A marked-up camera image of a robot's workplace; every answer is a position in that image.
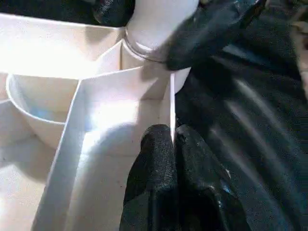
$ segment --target hand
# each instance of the hand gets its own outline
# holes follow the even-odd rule
[[[174,152],[166,125],[146,130],[128,175],[120,230],[249,231],[228,172],[203,138],[185,125],[177,134]]]
[[[184,69],[220,51],[261,13],[266,1],[203,0],[172,36],[167,68]],[[121,27],[129,22],[134,8],[135,0],[96,0],[93,14],[104,26]]]

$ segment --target white cup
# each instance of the white cup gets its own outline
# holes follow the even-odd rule
[[[34,133],[56,149],[65,125],[78,80],[9,75],[9,99],[22,113]]]

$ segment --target white bottle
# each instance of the white bottle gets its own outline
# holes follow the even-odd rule
[[[164,61],[168,38],[197,9],[199,0],[136,0],[126,28],[128,44],[139,55]]]

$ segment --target plastic compartment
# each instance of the plastic compartment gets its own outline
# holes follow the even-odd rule
[[[30,230],[54,157],[9,100],[0,102],[0,230]]]
[[[33,131],[56,149],[77,85],[74,79],[9,75],[6,88]]]
[[[6,73],[0,73],[0,102],[8,99],[8,96],[5,90],[6,77],[7,77]]]
[[[96,74],[100,56],[123,38],[122,28],[0,14],[0,71],[39,77]]]
[[[34,231],[118,230],[143,133],[174,134],[174,75],[152,77],[137,67],[79,83]]]

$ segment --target gloved hand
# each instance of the gloved hand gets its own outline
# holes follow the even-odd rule
[[[128,175],[121,231],[250,230],[228,172],[202,137],[166,125],[147,129]]]
[[[207,0],[174,33],[167,67],[179,70],[198,64],[234,41],[267,0]],[[104,26],[126,26],[135,0],[96,0],[93,14]]]

